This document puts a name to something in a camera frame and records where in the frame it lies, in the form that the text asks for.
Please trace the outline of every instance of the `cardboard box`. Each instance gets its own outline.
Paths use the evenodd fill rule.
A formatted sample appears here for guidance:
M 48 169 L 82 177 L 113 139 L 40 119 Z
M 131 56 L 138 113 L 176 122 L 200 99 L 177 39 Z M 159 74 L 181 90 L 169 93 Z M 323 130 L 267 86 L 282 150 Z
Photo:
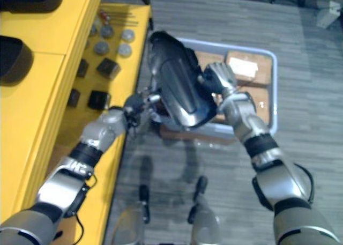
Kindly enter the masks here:
M 214 62 L 224 62 L 223 55 L 211 54 L 202 51 L 195 51 L 195 55 L 197 56 L 199 65 L 203 71 L 205 70 L 208 64 Z
M 240 89 L 241 92 L 249 92 L 253 101 L 256 105 L 256 113 L 257 115 L 262 118 L 262 120 L 269 124 L 270 120 L 270 109 L 269 109 L 269 93 L 268 90 L 265 88 L 257 88 L 257 87 L 242 87 Z M 217 103 L 221 102 L 221 97 L 217 96 Z M 216 123 L 225 123 L 224 115 L 217 115 L 214 119 Z
M 232 67 L 239 84 L 251 81 L 265 86 L 271 82 L 272 58 L 269 56 L 229 51 L 225 62 Z

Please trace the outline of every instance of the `plastic bin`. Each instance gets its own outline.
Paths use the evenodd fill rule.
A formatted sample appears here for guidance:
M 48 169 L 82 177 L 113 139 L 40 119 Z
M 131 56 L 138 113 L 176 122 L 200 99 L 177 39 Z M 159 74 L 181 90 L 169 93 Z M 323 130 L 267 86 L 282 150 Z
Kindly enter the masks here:
M 196 51 L 203 51 L 213 54 L 221 54 L 225 57 L 230 50 L 248 52 L 253 54 L 269 56 L 272 59 L 272 78 L 271 83 L 266 86 L 269 92 L 269 113 L 270 113 L 270 123 L 268 127 L 270 128 L 270 133 L 274 135 L 278 129 L 278 60 L 274 53 L 258 48 L 241 47 L 206 41 L 199 41 L 193 39 L 183 39 L 178 38 L 186 47 L 191 48 Z M 221 123 L 207 123 L 206 125 L 192 131 L 194 133 L 199 133 L 202 135 L 208 135 L 219 138 L 232 139 L 234 137 L 233 128 L 229 125 Z

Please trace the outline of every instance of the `wire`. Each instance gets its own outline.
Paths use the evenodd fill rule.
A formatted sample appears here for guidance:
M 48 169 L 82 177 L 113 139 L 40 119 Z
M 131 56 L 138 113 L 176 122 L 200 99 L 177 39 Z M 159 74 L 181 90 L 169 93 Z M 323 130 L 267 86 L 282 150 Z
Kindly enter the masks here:
M 94 177 L 94 183 L 93 185 L 90 186 L 90 189 L 93 189 L 94 186 L 98 183 L 98 178 L 96 178 L 95 174 L 93 174 L 93 177 Z
M 82 239 L 82 237 L 84 236 L 84 232 L 85 232 L 85 228 L 84 228 L 82 222 L 80 221 L 79 216 L 76 214 L 75 217 L 76 217 L 77 223 L 79 224 L 79 226 L 80 226 L 80 228 L 81 228 L 81 235 L 80 235 L 80 237 L 78 238 L 78 240 L 77 240 L 76 242 L 74 242 L 72 245 L 76 245 L 77 243 L 79 243 L 80 240 Z
M 306 174 L 307 176 L 309 177 L 310 179 L 310 183 L 311 183 L 311 192 L 310 192 L 310 196 L 309 196 L 309 199 L 308 199 L 308 202 L 310 204 L 313 203 L 313 200 L 315 199 L 315 182 L 313 180 L 313 176 L 312 174 L 303 166 L 299 165 L 299 164 L 296 164 L 294 163 L 296 166 L 298 166 L 298 168 L 302 169 Z

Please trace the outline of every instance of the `gray carpet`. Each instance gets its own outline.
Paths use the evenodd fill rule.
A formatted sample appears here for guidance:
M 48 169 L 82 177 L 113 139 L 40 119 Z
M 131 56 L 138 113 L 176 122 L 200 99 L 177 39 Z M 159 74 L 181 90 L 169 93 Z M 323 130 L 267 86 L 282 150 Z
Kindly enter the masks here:
M 138 3 L 139 0 L 103 0 Z M 241 0 L 152 0 L 155 29 L 206 41 L 258 47 L 279 60 L 279 130 L 291 160 L 314 175 L 314 205 L 343 239 L 343 33 L 315 26 L 315 10 Z M 144 57 L 139 87 L 148 83 Z M 269 245 L 273 213 L 253 191 L 254 171 L 239 143 L 162 140 L 143 121 L 128 140 L 117 177 L 105 244 L 115 222 L 137 199 L 139 183 L 151 187 L 151 223 L 145 243 L 188 243 L 186 223 L 197 177 L 209 178 L 209 204 L 221 221 L 223 244 Z

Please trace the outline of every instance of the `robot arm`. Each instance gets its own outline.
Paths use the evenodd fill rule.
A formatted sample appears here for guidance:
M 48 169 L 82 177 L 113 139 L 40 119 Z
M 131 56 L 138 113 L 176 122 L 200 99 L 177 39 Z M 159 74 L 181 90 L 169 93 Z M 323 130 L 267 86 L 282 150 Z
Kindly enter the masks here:
M 133 95 L 124 108 L 110 108 L 89 123 L 77 146 L 45 180 L 35 204 L 1 224 L 0 244 L 48 245 L 62 218 L 74 216 L 80 209 L 90 189 L 86 180 L 94 174 L 102 154 L 116 137 L 137 124 L 143 105 L 143 99 Z
M 244 145 L 256 171 L 252 184 L 261 204 L 274 211 L 277 245 L 339 244 L 332 227 L 309 203 L 311 188 L 303 173 L 282 153 L 266 124 L 256 115 L 250 95 L 236 90 L 229 66 L 210 64 L 204 79 L 223 96 L 219 110 Z

